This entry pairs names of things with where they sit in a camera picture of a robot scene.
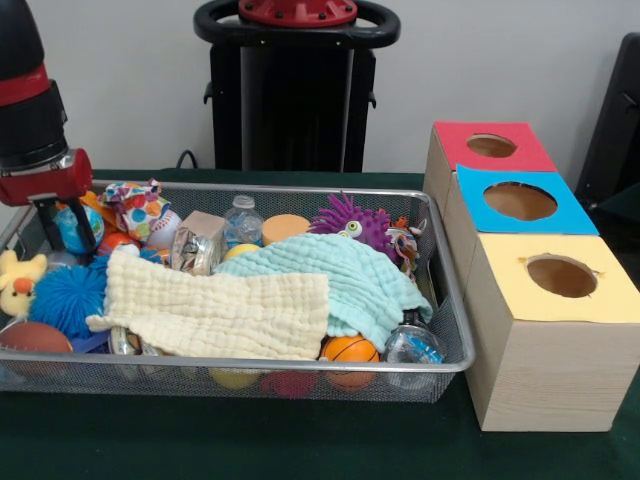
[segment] blue globe ball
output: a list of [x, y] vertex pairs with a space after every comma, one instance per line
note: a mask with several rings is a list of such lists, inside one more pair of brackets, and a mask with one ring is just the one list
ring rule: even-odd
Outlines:
[[[96, 238], [96, 245], [99, 245], [104, 238], [104, 221], [100, 214], [98, 214], [98, 212], [93, 208], [85, 206], [84, 211], [87, 215], [87, 219], [89, 220], [89, 225], [91, 225], [93, 236]], [[82, 244], [82, 240], [78, 235], [78, 219], [69, 207], [58, 212], [54, 222], [58, 226], [58, 230], [60, 230], [62, 243], [64, 243], [64, 247], [69, 253], [73, 253], [75, 255], [90, 253], [87, 252], [87, 249]]]

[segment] black cable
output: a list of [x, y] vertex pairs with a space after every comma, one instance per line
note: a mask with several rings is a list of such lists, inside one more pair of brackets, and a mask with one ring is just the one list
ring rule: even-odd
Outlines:
[[198, 160], [196, 160], [196, 156], [191, 150], [185, 150], [180, 154], [180, 158], [178, 158], [178, 164], [176, 165], [176, 168], [182, 168], [182, 162], [184, 162], [184, 159], [186, 157], [191, 158], [191, 165], [193, 165], [193, 168], [200, 168], [200, 165], [198, 165]]

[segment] stacked wooden boxes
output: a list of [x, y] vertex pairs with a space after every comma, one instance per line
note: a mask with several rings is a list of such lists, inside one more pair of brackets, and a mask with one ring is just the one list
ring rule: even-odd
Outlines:
[[526, 124], [436, 123], [438, 204], [483, 430], [606, 431], [640, 364], [640, 293]]

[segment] metal basket rim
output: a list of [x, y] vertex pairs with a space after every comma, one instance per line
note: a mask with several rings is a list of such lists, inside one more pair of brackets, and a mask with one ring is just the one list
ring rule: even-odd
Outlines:
[[[127, 180], [96, 180], [94, 187], [106, 187], [110, 183]], [[120, 356], [110, 354], [53, 354], [33, 352], [9, 352], [0, 350], [0, 361], [25, 361], [25, 362], [53, 362], [53, 363], [83, 363], [83, 364], [111, 364], [111, 365], [158, 365], [173, 367], [205, 367], [205, 368], [236, 368], [251, 370], [282, 370], [282, 371], [362, 371], [383, 373], [456, 373], [469, 368], [475, 360], [475, 348], [473, 345], [469, 319], [462, 301], [460, 289], [457, 284], [451, 252], [446, 240], [442, 220], [438, 213], [434, 200], [426, 193], [416, 190], [394, 189], [366, 189], [366, 188], [340, 188], [340, 187], [296, 187], [274, 185], [242, 185], [242, 184], [216, 184], [216, 183], [183, 183], [163, 182], [167, 189], [184, 189], [197, 191], [243, 191], [264, 193], [340, 193], [353, 195], [387, 195], [416, 198], [427, 204], [429, 220], [433, 225], [436, 237], [436, 251], [443, 265], [447, 290], [451, 296], [451, 306], [460, 334], [463, 358], [459, 362], [444, 363], [441, 365], [416, 364], [416, 363], [376, 363], [363, 364], [355, 362], [323, 362], [323, 361], [289, 361], [289, 360], [260, 360], [260, 359], [232, 359], [232, 358], [204, 358], [204, 357], [178, 357], [178, 356]], [[3, 250], [11, 238], [35, 215], [35, 208], [22, 207], [11, 219], [7, 228], [0, 234], [0, 248]]]

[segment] wooden block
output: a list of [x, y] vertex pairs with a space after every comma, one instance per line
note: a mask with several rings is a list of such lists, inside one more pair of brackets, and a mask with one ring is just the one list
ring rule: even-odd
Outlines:
[[457, 165], [485, 170], [556, 171], [526, 123], [436, 122], [423, 190], [435, 199], [443, 217]]
[[640, 293], [604, 241], [479, 234], [467, 371], [486, 431], [606, 431], [640, 361]]
[[446, 205], [447, 209], [443, 218], [444, 229], [449, 241], [460, 292], [464, 298], [467, 290], [467, 279], [471, 270], [471, 261], [478, 242], [478, 234], [462, 198], [456, 173], [451, 176]]

